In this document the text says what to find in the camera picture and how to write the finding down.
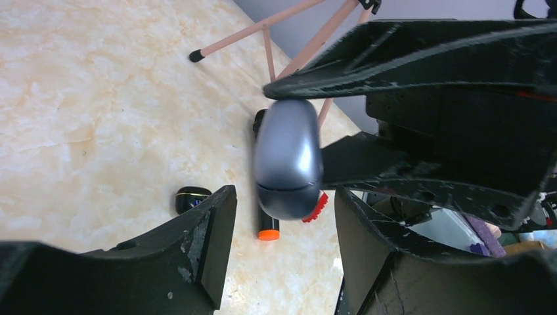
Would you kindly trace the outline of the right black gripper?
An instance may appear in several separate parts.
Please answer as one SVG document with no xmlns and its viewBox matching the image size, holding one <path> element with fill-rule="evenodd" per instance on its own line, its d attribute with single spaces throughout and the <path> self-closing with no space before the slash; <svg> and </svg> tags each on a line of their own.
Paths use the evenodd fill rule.
<svg viewBox="0 0 557 315">
<path fill-rule="evenodd" d="M 376 20 L 263 94 L 368 94 L 366 113 L 389 140 L 360 132 L 324 147 L 325 190 L 379 192 L 515 230 L 556 166 L 556 97 L 425 86 L 555 84 L 554 19 Z"/>
</svg>

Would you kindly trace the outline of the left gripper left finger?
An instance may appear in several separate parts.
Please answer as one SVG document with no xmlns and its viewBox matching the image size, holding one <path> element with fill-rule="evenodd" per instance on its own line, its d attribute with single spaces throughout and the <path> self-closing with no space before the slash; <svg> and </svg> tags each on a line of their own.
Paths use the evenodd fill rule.
<svg viewBox="0 0 557 315">
<path fill-rule="evenodd" d="M 226 185 L 200 205 L 114 248 L 73 253 L 1 242 L 2 314 L 213 314 L 236 217 Z"/>
</svg>

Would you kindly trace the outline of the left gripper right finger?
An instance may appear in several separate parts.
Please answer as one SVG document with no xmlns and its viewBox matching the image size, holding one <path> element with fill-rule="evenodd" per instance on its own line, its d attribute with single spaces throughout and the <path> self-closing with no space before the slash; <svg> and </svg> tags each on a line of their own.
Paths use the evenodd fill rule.
<svg viewBox="0 0 557 315">
<path fill-rule="evenodd" d="M 334 199 L 344 270 L 337 314 L 555 314 L 556 252 L 484 257 L 437 243 L 345 188 Z"/>
</svg>

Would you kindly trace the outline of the lavender earbud charging case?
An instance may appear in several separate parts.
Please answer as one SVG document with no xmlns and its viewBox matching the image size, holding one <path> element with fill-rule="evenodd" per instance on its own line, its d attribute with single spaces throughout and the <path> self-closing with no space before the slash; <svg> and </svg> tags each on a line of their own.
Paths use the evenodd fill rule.
<svg viewBox="0 0 557 315">
<path fill-rule="evenodd" d="M 279 100 L 257 118 L 252 167 L 258 203 L 275 219 L 306 219 L 317 207 L 324 177 L 314 106 Z"/>
</svg>

